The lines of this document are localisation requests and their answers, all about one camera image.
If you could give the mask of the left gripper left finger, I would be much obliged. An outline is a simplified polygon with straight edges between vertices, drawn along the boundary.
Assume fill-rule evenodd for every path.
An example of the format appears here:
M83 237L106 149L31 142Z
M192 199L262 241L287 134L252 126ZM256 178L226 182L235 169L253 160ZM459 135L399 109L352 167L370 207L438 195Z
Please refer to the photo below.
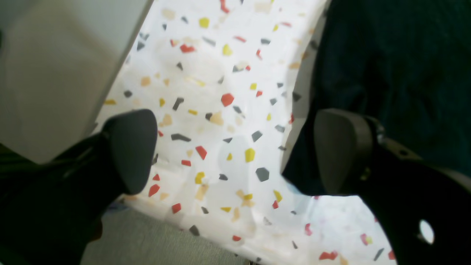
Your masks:
M1 264L79 265L109 205L143 191L156 142L155 116L141 109L113 116L46 164L2 145Z

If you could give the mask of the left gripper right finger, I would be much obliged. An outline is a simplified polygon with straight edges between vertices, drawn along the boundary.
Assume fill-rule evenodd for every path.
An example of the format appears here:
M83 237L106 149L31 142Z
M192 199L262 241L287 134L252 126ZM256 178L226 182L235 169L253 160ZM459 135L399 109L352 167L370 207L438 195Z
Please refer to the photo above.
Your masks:
M317 112L314 143L329 195L358 195L399 265L470 264L470 178L423 160L370 116Z

